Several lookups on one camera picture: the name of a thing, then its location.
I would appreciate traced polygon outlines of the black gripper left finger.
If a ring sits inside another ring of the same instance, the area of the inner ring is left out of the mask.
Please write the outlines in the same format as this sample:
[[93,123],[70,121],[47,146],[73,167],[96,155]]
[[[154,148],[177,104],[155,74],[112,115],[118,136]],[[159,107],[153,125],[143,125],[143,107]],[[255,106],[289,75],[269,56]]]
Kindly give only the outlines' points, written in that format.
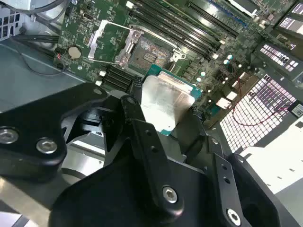
[[176,192],[169,161],[154,126],[146,122],[140,104],[132,96],[109,97],[91,83],[38,99],[0,115],[5,132],[0,142],[2,175],[44,182],[58,172],[67,155],[67,142],[79,136],[84,113],[98,109],[113,126],[107,130],[114,159],[132,156],[146,178],[152,207],[163,217],[178,217],[184,210]]

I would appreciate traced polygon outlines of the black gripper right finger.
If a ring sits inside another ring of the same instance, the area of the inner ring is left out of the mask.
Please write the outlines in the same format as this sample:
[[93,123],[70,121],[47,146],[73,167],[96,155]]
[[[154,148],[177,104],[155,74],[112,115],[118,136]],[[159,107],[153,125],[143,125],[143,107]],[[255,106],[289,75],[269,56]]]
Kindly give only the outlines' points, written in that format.
[[184,162],[206,177],[210,224],[216,227],[296,227],[298,222],[271,192],[249,162],[225,155],[191,107],[177,115],[173,130]]

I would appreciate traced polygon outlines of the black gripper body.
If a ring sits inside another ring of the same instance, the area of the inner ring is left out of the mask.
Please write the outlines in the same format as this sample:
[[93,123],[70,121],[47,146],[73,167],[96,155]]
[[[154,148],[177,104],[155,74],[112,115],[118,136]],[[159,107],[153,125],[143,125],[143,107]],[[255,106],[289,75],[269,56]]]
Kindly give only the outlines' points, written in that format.
[[[223,227],[209,180],[202,171],[169,159],[177,193],[184,198],[182,214],[170,227]],[[51,227],[163,227],[152,207],[146,178],[132,156],[126,156],[73,184],[57,198]]]

